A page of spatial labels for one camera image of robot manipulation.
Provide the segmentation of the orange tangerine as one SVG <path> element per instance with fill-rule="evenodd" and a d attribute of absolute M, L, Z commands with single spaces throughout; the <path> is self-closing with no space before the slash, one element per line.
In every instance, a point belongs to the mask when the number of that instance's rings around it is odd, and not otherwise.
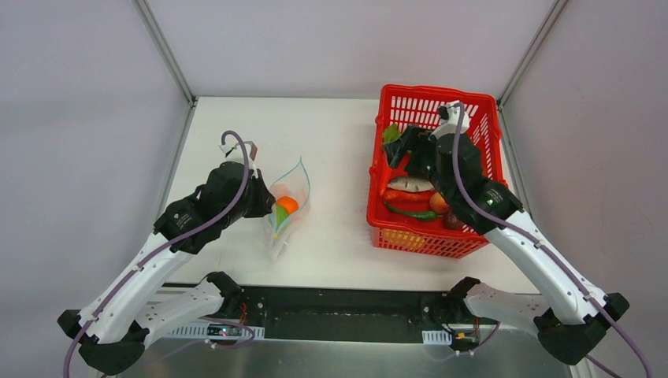
<path fill-rule="evenodd" d="M 289 196 L 283 196 L 278 198 L 276 204 L 285 207 L 290 213 L 290 215 L 292 215 L 299 209 L 299 203 L 294 198 Z"/>

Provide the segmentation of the green lime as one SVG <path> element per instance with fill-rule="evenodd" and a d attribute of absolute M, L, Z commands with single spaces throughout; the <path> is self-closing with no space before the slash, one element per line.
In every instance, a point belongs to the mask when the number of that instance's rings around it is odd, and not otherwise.
<path fill-rule="evenodd" d="M 289 216 L 290 213 L 285 207 L 277 205 L 275 209 L 275 228 L 279 228 Z"/>

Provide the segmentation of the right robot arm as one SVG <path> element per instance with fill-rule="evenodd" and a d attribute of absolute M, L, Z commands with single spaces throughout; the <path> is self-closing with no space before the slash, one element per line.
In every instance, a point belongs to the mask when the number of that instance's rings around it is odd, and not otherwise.
<path fill-rule="evenodd" d="M 520 200 L 484 174 L 481 151 L 467 135 L 411 125 L 381 149 L 389 168 L 426 180 L 459 221 L 499 248 L 538 290 L 527 298 L 466 277 L 447 294 L 451 319 L 511 325 L 567 365 L 585 359 L 617 327 L 628 300 L 592 284 L 545 239 Z"/>

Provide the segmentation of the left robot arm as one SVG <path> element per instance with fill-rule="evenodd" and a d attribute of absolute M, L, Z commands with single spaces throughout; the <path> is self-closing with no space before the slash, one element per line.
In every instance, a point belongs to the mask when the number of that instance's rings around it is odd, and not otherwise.
<path fill-rule="evenodd" d="M 165 208 L 131 263 L 83 309 L 67 309 L 58 325 L 72 339 L 63 363 L 69 376 L 75 352 L 108 376 L 139 360 L 155 341 L 200 317 L 241 313 L 242 290 L 225 272 L 206 274 L 195 288 L 171 300 L 150 298 L 181 266 L 236 221 L 269 214 L 275 198 L 253 163 L 224 161 L 195 191 Z"/>

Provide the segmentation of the clear zip top bag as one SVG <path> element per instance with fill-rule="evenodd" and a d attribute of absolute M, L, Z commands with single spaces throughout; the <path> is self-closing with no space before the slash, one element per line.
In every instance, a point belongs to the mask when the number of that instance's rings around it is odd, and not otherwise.
<path fill-rule="evenodd" d="M 269 192 L 276 202 L 263 218 L 264 247 L 275 261 L 285 252 L 291 234 L 304 223 L 310 211 L 311 182 L 303 159 L 276 179 Z"/>

